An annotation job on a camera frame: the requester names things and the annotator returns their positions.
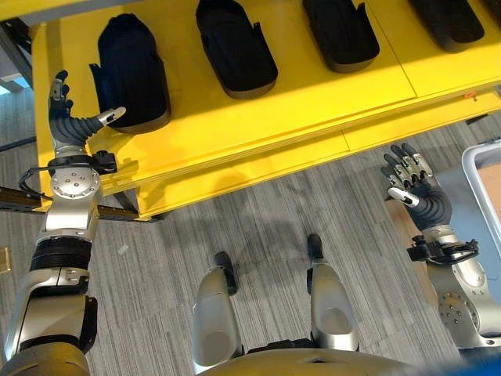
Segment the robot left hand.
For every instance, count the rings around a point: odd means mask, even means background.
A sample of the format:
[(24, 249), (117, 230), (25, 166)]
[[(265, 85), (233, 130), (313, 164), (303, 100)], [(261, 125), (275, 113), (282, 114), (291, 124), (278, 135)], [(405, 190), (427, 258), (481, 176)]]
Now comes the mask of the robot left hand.
[(83, 148), (87, 140), (100, 129), (125, 115), (125, 107), (111, 108), (93, 117), (73, 117), (73, 102), (67, 98), (70, 91), (65, 83), (68, 72), (60, 70), (52, 80), (49, 90), (49, 129), (55, 150), (64, 146)]

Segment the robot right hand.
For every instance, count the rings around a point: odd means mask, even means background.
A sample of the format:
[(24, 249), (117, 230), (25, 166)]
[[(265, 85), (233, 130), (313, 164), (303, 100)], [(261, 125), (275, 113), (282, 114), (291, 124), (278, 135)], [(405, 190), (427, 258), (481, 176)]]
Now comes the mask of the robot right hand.
[(420, 231), (450, 224), (452, 205), (425, 157), (408, 143), (391, 145), (381, 172), (389, 197), (406, 207)]

